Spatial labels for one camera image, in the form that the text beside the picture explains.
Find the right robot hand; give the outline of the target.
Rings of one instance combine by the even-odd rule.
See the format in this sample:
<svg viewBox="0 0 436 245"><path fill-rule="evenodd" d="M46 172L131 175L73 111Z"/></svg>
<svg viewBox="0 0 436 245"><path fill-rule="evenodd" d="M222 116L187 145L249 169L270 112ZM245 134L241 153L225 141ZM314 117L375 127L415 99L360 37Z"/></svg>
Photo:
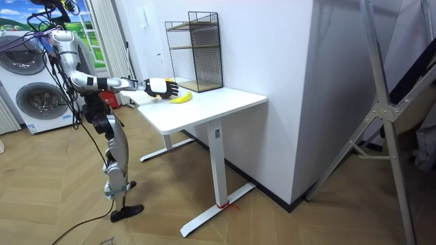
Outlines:
<svg viewBox="0 0 436 245"><path fill-rule="evenodd" d="M152 97L169 99L178 95L178 84L171 79L149 78L144 81L145 92Z"/></svg>

